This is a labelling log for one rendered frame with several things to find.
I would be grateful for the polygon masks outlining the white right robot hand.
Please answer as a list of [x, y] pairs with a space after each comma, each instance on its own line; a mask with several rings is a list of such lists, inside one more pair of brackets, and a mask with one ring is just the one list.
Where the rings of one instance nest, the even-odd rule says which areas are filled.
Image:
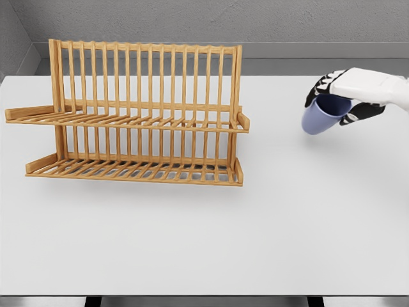
[[341, 125], [374, 117], [383, 113], [386, 105], [391, 104], [390, 90], [398, 77], [355, 67], [336, 70], [321, 77], [311, 88], [305, 107], [309, 107], [319, 94], [332, 94], [360, 102], [341, 119]]

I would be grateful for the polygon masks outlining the lavender blue cup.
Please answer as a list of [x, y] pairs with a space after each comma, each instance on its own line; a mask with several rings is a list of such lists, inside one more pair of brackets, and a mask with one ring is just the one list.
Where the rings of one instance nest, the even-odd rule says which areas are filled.
[[305, 109], [302, 128], [308, 134], [319, 134], [339, 122], [351, 108], [350, 99], [337, 95], [320, 94]]

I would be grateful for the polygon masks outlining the wooden two-tier dish rack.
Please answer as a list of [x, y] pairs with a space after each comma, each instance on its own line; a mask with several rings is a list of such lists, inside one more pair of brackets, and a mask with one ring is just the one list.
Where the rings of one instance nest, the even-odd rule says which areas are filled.
[[7, 109], [51, 125], [30, 177], [241, 186], [242, 47], [49, 40], [52, 104]]

